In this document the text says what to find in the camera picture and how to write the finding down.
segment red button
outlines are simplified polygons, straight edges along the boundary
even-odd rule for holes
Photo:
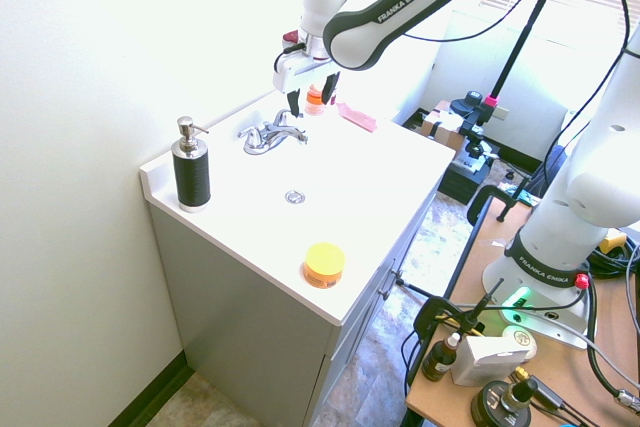
[[[576,277],[575,286],[580,290],[589,288],[589,276],[587,274],[578,274]]]

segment bathroom vanity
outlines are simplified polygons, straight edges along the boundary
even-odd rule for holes
[[[388,297],[454,153],[387,121],[369,133],[333,108],[296,120],[307,145],[288,138],[247,154],[237,133],[286,104],[270,94],[199,136],[211,177],[202,212],[179,208],[170,152],[141,168],[189,365],[266,427],[311,425]],[[304,202],[288,202],[291,191]],[[326,290],[302,273],[321,241],[346,256]]]

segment wooden table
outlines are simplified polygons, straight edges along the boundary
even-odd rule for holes
[[[513,237],[529,213],[522,204],[514,207],[504,223],[495,219],[502,211],[503,204],[493,200],[486,219],[473,242],[460,276],[455,282],[451,300],[456,303],[476,303],[483,295],[481,275],[483,269],[502,255],[506,241]],[[637,378],[636,335],[631,314],[624,293],[624,278],[596,281],[598,293],[598,332],[596,344],[622,368],[627,375]],[[506,324],[498,313],[485,312],[480,320],[487,326],[485,335],[500,335]],[[445,337],[452,329],[438,327],[432,341]],[[558,393],[573,407],[587,415],[601,427],[637,427],[638,417],[614,402],[613,397],[594,376],[584,350],[567,347],[560,342],[534,334],[538,353],[523,367]],[[637,392],[620,378],[601,358],[599,365],[607,379],[616,388],[626,388]],[[470,413],[471,399],[480,387],[455,385],[448,373],[440,382],[428,381],[421,372],[415,376],[406,398],[408,407],[404,425],[415,423],[416,419],[427,419],[439,427],[474,427]],[[532,411],[533,427],[557,427],[562,422],[555,418]]]

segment white box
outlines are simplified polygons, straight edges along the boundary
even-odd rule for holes
[[[524,362],[528,351],[512,338],[467,336],[451,366],[453,382],[482,387],[492,380],[504,380]]]

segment sink drain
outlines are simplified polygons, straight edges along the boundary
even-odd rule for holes
[[[298,192],[297,190],[290,190],[286,194],[284,194],[284,198],[290,204],[301,204],[304,202],[306,197],[302,192]]]

